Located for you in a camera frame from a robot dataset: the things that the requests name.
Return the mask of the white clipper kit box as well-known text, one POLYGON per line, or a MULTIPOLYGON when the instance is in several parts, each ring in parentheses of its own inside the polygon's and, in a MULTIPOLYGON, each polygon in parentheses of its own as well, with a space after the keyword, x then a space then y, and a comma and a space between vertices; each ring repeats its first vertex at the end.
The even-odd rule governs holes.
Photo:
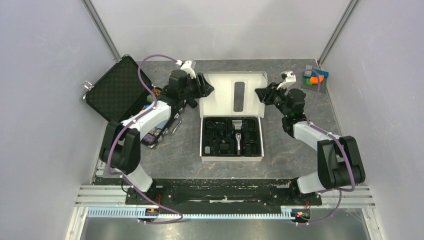
POLYGON ((199 100, 200 157, 206 161, 260 162, 264 157, 261 119, 265 105, 255 93, 268 84, 264 71, 203 73, 214 87, 199 100), (233 120, 242 120, 241 155, 237 155, 233 120))

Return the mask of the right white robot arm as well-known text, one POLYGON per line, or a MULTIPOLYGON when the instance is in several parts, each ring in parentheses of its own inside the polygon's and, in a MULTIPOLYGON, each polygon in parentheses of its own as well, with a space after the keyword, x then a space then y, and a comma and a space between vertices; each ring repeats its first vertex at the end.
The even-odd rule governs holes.
POLYGON ((272 82, 255 89, 259 101, 275 106, 282 113, 282 128, 290 137, 302 141, 317 153, 317 170, 291 181, 289 199, 302 204, 310 193, 330 190, 352 192, 366 178, 357 141, 352 136, 339 136, 316 126, 304 114, 306 94, 272 82))

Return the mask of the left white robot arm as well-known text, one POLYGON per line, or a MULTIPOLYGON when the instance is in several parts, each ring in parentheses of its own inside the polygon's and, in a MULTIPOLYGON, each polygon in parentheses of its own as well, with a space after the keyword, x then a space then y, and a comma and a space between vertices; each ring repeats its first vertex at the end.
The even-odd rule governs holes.
POLYGON ((140 200, 145 204, 153 203, 157 190, 141 165, 142 137, 160 123, 175 119, 186 105, 195 108, 197 99, 208 97, 214 90, 201 73, 172 71, 168 84, 147 109, 122 122, 107 124, 99 159, 106 163, 107 170, 115 169, 129 180, 133 188, 138 189, 140 200))

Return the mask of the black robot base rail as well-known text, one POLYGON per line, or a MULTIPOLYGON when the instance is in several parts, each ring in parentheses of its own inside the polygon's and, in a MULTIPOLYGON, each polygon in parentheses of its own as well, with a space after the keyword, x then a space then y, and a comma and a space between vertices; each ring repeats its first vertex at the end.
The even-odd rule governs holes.
POLYGON ((271 206, 321 206, 315 193, 296 194, 291 180, 278 178, 155 178, 146 196, 176 208, 188 202, 266 203, 271 206))

